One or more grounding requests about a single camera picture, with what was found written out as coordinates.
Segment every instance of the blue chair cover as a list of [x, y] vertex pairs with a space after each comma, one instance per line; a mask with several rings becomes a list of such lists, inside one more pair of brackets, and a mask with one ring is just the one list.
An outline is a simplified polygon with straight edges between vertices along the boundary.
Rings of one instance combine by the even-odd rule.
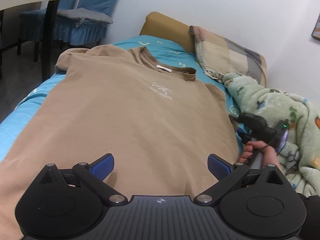
[[[111, 15], [117, 0], [79, 0], [78, 8], [85, 8], [95, 12]], [[58, 17], [53, 37], [55, 40], [63, 40], [71, 45], [83, 45], [98, 41], [106, 36], [107, 27], [100, 23], [85, 20], [79, 27], [75, 27], [63, 17]]]
[[[67, 8], [67, 5], [69, 5], [68, 1], [69, 0], [61, 0], [59, 9], [71, 9], [72, 6]], [[115, 3], [116, 0], [79, 0], [77, 7], [86, 8], [96, 12], [102, 12], [110, 16]], [[22, 20], [22, 18], [28, 18], [28, 13], [32, 13], [32, 16], [35, 19], [32, 21], [31, 19]], [[45, 9], [20, 14], [20, 38], [22, 40], [34, 42], [41, 40], [44, 15]], [[53, 30], [53, 39], [67, 42], [70, 45], [78, 46], [99, 41], [106, 36], [106, 33], [107, 27], [100, 23], [85, 20], [79, 27], [76, 27], [75, 21], [57, 16]]]
[[[73, 8], [76, 0], [61, 0], [59, 10]], [[38, 42], [42, 38], [44, 16], [46, 9], [27, 11], [20, 13], [19, 37], [22, 40]]]

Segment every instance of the floor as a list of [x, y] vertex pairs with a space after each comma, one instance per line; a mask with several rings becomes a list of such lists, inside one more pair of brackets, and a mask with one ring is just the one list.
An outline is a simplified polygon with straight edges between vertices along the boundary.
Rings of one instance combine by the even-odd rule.
[[[52, 66], [63, 50], [52, 52]], [[0, 123], [14, 110], [17, 104], [33, 89], [41, 84], [41, 62], [33, 62], [33, 43], [25, 42], [21, 55], [17, 56], [17, 47], [2, 52], [0, 79]]]

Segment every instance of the chair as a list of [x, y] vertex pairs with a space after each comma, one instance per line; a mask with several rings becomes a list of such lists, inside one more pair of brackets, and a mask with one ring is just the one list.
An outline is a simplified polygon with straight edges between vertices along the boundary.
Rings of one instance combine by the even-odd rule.
[[2, 39], [1, 39], [1, 31], [2, 31], [2, 22], [0, 21], [0, 79], [2, 79], [2, 72], [1, 72], [1, 66], [2, 66]]
[[[117, 0], [79, 0], [78, 8], [85, 8], [87, 10], [104, 13], [108, 16], [111, 15], [114, 5]], [[79, 27], [75, 27], [74, 22], [68, 21], [69, 25], [66, 28], [68, 19], [60, 19], [58, 17], [58, 26], [54, 29], [54, 39], [68, 42], [70, 45], [83, 45], [105, 38], [107, 33], [107, 26], [101, 23], [85, 20]]]
[[[61, 0], [58, 9], [72, 9], [75, 1], [76, 0]], [[40, 9], [20, 13], [20, 29], [17, 46], [17, 55], [21, 54], [21, 44], [23, 43], [23, 41], [33, 41], [35, 43], [33, 61], [38, 61], [39, 42], [42, 39], [45, 12], [46, 9]]]
[[[70, 3], [68, 3], [69, 5], [68, 8], [66, 6], [63, 7], [61, 5], [62, 3], [66, 4], [64, 0], [61, 0], [59, 4], [60, 10], [71, 9], [71, 6], [69, 5]], [[116, 0], [79, 0], [79, 4], [77, 8], [85, 8], [87, 10], [104, 13], [110, 16], [115, 3], [116, 3]], [[42, 13], [43, 16], [41, 17], [41, 19], [44, 19], [45, 10], [42, 10], [42, 11], [43, 11]], [[22, 19], [21, 17], [22, 14], [26, 15], [28, 13], [29, 12], [21, 13], [20, 19]], [[38, 19], [39, 16], [36, 13], [33, 13], [33, 18]], [[27, 34], [28, 34], [28, 30], [32, 29], [30, 28], [31, 26], [29, 25], [30, 27], [28, 28], [28, 30], [25, 30], [25, 27], [22, 25], [23, 23], [21, 21], [20, 22], [20, 30], [21, 30], [20, 39], [21, 40], [25, 39], [25, 40], [35, 42], [34, 60], [35, 59], [37, 60], [36, 55], [38, 55], [38, 52], [36, 50], [38, 50], [39, 41], [42, 36], [43, 20], [37, 24], [38, 26], [37, 31], [30, 33], [30, 35], [27, 35]], [[107, 32], [107, 26], [99, 22], [85, 20], [80, 26], [76, 27], [76, 21], [70, 20], [65, 17], [57, 16], [54, 30], [53, 30], [53, 40], [59, 40], [59, 41], [69, 43], [70, 45], [73, 45], [73, 46], [79, 46], [79, 45], [84, 45], [87, 43], [99, 41], [100, 39], [106, 36], [106, 32]]]

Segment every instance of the metal screw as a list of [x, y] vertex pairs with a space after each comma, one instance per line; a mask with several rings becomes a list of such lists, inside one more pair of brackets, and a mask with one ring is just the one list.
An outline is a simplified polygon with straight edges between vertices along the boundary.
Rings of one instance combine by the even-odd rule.
[[122, 195], [112, 195], [109, 200], [113, 203], [120, 203], [125, 200], [125, 197]]
[[209, 195], [199, 195], [197, 197], [197, 200], [202, 202], [202, 203], [208, 203], [212, 200], [212, 197]]

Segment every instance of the chair leg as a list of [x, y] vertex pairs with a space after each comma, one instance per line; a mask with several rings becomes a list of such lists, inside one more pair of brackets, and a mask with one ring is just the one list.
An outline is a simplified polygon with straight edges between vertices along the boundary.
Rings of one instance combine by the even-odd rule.
[[63, 49], [63, 41], [59, 41], [59, 49]]
[[35, 50], [33, 52], [33, 62], [37, 62], [39, 58], [39, 45], [40, 42], [35, 42]]
[[0, 49], [0, 79], [2, 79], [1, 66], [2, 66], [2, 49]]
[[18, 56], [21, 54], [21, 44], [22, 44], [22, 39], [18, 38], [18, 44], [17, 44], [17, 55]]

